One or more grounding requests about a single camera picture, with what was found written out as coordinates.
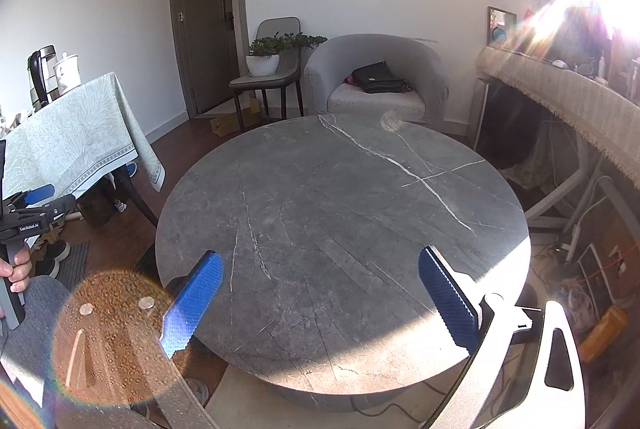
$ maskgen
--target black bag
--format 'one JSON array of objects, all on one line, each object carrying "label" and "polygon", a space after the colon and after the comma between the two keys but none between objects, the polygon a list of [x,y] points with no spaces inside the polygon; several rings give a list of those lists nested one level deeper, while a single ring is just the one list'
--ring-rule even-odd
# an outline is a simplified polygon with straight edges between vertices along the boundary
[{"label": "black bag", "polygon": [[394,77],[385,61],[353,70],[353,84],[368,94],[403,94],[411,91],[404,79]]}]

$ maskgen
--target gray marble table top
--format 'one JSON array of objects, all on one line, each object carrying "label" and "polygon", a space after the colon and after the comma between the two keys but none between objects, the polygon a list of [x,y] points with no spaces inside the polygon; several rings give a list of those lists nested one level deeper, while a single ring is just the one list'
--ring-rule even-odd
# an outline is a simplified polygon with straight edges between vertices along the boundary
[{"label": "gray marble table top", "polygon": [[325,115],[244,133],[197,162],[162,211],[156,257],[164,285],[206,250],[223,257],[196,336],[225,361],[297,391],[362,395],[466,356],[418,278],[426,245],[515,303],[529,234],[497,170],[420,126]]}]

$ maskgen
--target hand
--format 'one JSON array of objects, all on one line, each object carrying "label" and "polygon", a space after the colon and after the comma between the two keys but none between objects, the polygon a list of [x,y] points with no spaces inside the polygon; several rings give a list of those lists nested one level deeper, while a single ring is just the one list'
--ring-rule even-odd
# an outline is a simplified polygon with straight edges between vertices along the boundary
[{"label": "hand", "polygon": [[[29,284],[29,273],[31,271],[31,256],[26,243],[15,255],[15,265],[11,266],[0,259],[0,277],[9,278],[9,281],[13,283],[11,285],[12,292],[24,292]],[[0,318],[2,317],[4,317],[4,312],[0,308]]]}]

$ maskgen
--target bonsai plant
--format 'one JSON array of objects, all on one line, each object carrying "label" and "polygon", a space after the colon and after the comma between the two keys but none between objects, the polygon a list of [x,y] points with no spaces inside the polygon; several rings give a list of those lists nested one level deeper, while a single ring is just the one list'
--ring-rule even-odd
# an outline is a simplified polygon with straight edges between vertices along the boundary
[{"label": "bonsai plant", "polygon": [[326,41],[325,37],[277,32],[273,37],[257,38],[249,47],[246,64],[254,77],[273,75],[278,70],[280,52],[293,48],[314,48]]}]

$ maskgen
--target gray door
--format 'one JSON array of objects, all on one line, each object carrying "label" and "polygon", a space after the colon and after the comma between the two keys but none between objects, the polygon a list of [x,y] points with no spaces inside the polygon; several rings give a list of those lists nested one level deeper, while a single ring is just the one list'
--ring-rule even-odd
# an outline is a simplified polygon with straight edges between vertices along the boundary
[{"label": "gray door", "polygon": [[178,0],[183,59],[193,108],[208,112],[232,97],[239,76],[231,0]]}]

